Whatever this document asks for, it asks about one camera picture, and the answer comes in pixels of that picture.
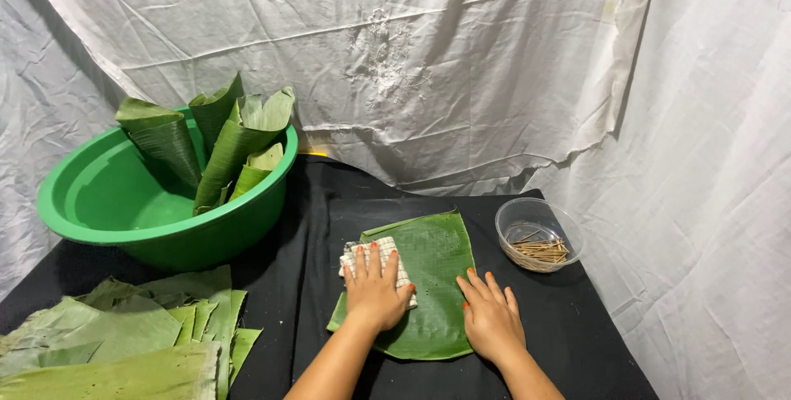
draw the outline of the white sheet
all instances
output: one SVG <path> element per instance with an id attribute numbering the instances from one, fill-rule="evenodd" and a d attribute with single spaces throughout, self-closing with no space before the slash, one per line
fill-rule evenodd
<path id="1" fill-rule="evenodd" d="M 616 138 L 531 184 L 664 400 L 791 398 L 791 0 L 652 0 Z"/>
<path id="2" fill-rule="evenodd" d="M 0 300 L 59 241 L 35 211 L 39 183 L 102 132 L 114 85 L 47 0 L 0 0 Z"/>
<path id="3" fill-rule="evenodd" d="M 130 94 L 293 83 L 303 142 L 480 194 L 615 123 L 647 0 L 50 0 Z"/>

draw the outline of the clear plastic bowl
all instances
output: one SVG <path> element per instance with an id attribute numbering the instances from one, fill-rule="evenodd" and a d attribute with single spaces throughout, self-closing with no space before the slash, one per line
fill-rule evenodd
<path id="1" fill-rule="evenodd" d="M 585 248 L 582 228 L 565 210 L 535 197 L 520 197 L 506 202 L 497 211 L 494 225 L 500 247 L 511 261 L 527 270 L 548 274 L 564 265 L 577 262 Z M 528 257 L 514 249 L 510 243 L 529 234 L 530 241 L 562 239 L 569 253 L 565 262 L 551 263 Z"/>

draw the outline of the black table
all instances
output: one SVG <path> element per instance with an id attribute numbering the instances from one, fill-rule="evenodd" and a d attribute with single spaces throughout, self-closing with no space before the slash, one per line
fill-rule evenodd
<path id="1" fill-rule="evenodd" d="M 248 290 L 244 327 L 263 332 L 230 398 L 282 398 L 329 334 L 342 280 L 342 244 L 390 222 L 460 209 L 479 273 L 492 271 L 520 302 L 528 348 L 563 395 L 657 398 L 601 304 L 581 263 L 534 274 L 499 250 L 494 213 L 514 196 L 427 197 L 391 189 L 369 174 L 317 156 L 299 156 L 286 206 L 272 231 L 231 261 L 234 288 Z M 542 197 L 538 190 L 524 196 Z M 165 274 L 120 250 L 62 241 L 0 303 L 0 334 L 62 295 L 88 292 L 105 277 L 132 284 Z M 446 362 L 395 360 L 372 352 L 355 398 L 509 398 L 495 368 L 476 355 Z"/>

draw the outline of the green plastic basin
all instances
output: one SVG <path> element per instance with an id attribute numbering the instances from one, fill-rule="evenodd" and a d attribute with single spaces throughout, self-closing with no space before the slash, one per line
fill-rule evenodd
<path id="1" fill-rule="evenodd" d="M 180 108 L 201 170 L 203 137 L 192 112 Z M 121 128 L 112 128 L 65 157 L 41 184 L 38 210 L 57 234 L 79 243 L 118 246 L 172 272 L 201 270 L 255 244 L 280 217 L 286 173 L 297 157 L 292 125 L 276 140 L 283 160 L 237 199 L 192 217 L 194 189 L 163 163 L 144 156 Z"/>

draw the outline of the checkered cloth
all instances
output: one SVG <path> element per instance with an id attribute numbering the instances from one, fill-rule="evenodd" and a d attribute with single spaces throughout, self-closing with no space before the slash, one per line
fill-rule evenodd
<path id="1" fill-rule="evenodd" d="M 392 236 L 385 236 L 384 238 L 377 239 L 377 244 L 379 245 L 379 255 L 382 261 L 382 271 L 384 272 L 384 266 L 388 262 L 388 258 L 390 258 L 390 253 L 396 249 L 396 243 L 393 242 Z M 362 243 L 361 241 L 355 241 L 353 243 L 346 243 L 343 246 L 343 255 L 341 256 L 341 269 L 339 270 L 338 274 L 343 277 L 343 265 L 346 264 L 351 269 L 351 274 L 353 276 L 357 276 L 354 271 L 354 257 L 356 256 L 355 253 L 357 252 L 357 247 L 362 246 L 362 250 L 365 252 L 365 267 L 368 267 L 368 262 L 370 260 L 371 254 L 371 243 Z M 398 257 L 398 279 L 395 280 L 395 288 L 398 289 L 401 286 L 410 284 L 409 276 L 407 276 L 407 271 L 403 268 L 403 262 L 401 261 L 401 255 L 399 254 Z M 412 294 L 412 297 L 409 299 L 409 306 L 407 309 L 414 309 L 418 306 L 418 297 L 415 294 Z"/>

